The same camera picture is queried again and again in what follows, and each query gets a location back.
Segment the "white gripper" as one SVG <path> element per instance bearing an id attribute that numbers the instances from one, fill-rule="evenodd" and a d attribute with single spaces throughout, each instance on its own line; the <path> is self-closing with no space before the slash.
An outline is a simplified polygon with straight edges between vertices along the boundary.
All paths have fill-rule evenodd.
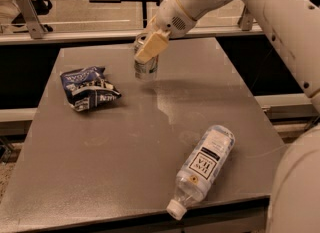
<path id="1" fill-rule="evenodd" d="M 156 17 L 153 16 L 144 29 L 145 33 L 150 33 L 136 52 L 135 60 L 146 64 L 167 48 L 169 35 L 171 38 L 183 37 L 196 25 L 199 8 L 199 0 L 164 0 Z"/>

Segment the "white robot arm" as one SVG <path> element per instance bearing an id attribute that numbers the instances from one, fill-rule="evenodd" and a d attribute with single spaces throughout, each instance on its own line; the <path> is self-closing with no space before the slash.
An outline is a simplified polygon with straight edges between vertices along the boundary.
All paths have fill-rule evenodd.
<path id="1" fill-rule="evenodd" d="M 141 63 L 161 53 L 207 12 L 232 0 L 164 0 L 146 27 Z M 320 9 L 309 0 L 242 0 L 300 88 L 320 111 Z M 266 233 L 320 233 L 320 128 L 294 141 L 277 168 Z"/>

